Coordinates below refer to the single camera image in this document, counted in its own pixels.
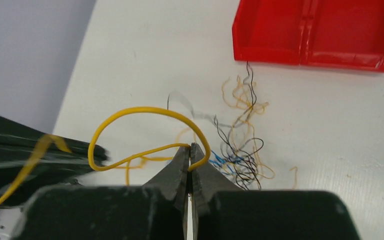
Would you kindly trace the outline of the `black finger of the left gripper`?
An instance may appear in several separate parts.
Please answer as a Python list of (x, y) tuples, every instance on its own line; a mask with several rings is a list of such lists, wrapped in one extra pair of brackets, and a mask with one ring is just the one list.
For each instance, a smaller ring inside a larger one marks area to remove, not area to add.
[(0, 197), (11, 183), (18, 184), (0, 207), (21, 206), (39, 188), (92, 172), (88, 147), (0, 116)]

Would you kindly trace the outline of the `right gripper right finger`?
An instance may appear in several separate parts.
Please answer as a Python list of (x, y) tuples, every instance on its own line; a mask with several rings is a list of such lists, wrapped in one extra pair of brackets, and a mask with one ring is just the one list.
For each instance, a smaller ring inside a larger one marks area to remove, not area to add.
[(323, 190), (243, 190), (210, 163), (193, 170), (196, 240), (358, 240), (342, 200)]

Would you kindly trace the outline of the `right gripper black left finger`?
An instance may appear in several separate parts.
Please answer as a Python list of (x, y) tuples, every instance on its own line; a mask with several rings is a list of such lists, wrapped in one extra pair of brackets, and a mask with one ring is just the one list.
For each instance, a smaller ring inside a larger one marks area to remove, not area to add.
[(184, 240), (188, 147), (136, 186), (54, 185), (27, 201), (15, 240)]

